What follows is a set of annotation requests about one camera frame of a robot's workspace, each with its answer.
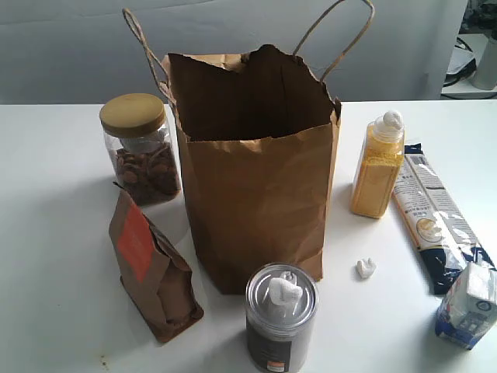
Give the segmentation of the brown paper bag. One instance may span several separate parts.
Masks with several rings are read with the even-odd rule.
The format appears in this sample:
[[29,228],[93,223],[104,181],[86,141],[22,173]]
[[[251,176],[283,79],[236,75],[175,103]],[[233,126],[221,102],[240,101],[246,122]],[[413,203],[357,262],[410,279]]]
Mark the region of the brown paper bag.
[[264,44],[244,54],[157,58],[143,46],[172,110],[196,256],[225,295],[272,262],[323,276],[322,252],[342,104],[297,52]]

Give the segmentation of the almond jar with yellow lid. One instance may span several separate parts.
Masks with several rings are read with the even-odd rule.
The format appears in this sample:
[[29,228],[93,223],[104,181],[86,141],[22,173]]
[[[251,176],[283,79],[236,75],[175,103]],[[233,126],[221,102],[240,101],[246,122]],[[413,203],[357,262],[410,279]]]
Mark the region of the almond jar with yellow lid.
[[181,190],[165,105],[149,93],[129,93],[99,111],[117,182],[139,206],[174,199]]

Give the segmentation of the brown pouch with orange label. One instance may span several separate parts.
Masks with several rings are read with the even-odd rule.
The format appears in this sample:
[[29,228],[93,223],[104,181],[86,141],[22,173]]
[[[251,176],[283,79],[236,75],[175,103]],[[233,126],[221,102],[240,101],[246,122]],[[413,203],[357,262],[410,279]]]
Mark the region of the brown pouch with orange label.
[[169,342],[202,319],[189,264],[124,188],[109,237],[121,284],[159,343]]

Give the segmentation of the yellow grain plastic bottle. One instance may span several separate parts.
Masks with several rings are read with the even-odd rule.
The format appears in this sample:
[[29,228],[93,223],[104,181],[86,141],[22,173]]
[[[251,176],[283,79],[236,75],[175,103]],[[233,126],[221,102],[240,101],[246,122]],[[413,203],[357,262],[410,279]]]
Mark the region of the yellow grain plastic bottle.
[[393,120],[378,117],[368,124],[353,181],[351,212],[370,218],[384,215],[404,160],[404,140],[404,127]]

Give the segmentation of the dark can with pull-tab lid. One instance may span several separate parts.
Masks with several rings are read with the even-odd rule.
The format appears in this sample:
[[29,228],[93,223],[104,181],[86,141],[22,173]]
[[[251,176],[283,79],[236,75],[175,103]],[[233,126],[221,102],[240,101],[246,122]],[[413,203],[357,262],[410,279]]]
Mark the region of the dark can with pull-tab lid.
[[[292,308],[274,305],[269,298],[273,277],[291,280],[303,289],[300,301]],[[264,372],[298,372],[308,354],[318,289],[301,268],[285,263],[269,263],[249,279],[245,288],[246,340],[250,358]]]

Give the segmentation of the blue white pasta packet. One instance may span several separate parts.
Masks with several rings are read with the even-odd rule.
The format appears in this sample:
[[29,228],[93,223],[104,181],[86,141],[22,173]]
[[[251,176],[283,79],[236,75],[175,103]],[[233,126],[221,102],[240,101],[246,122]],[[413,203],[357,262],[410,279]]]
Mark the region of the blue white pasta packet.
[[433,294],[446,294],[469,263],[496,270],[421,144],[405,146],[393,199],[427,270]]

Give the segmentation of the white backdrop cloth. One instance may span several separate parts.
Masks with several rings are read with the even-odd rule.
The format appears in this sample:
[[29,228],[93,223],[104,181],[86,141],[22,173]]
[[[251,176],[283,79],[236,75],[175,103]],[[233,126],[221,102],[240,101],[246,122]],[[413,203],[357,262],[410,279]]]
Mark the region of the white backdrop cloth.
[[156,92],[122,15],[162,57],[296,51],[343,101],[437,99],[464,1],[3,1],[1,101],[104,103]]

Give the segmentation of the background desk clutter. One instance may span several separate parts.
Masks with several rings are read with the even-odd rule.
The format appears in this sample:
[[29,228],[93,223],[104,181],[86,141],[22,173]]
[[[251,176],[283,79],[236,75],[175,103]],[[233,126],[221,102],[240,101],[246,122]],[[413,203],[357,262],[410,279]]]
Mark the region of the background desk clutter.
[[495,1],[467,3],[440,97],[496,98]]

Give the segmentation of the blue white milk carton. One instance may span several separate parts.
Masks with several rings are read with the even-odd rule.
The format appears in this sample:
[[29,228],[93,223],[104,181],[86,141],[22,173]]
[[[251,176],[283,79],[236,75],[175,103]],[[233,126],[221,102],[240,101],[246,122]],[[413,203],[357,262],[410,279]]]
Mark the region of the blue white milk carton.
[[436,310],[435,334],[466,350],[496,324],[496,272],[469,263]]

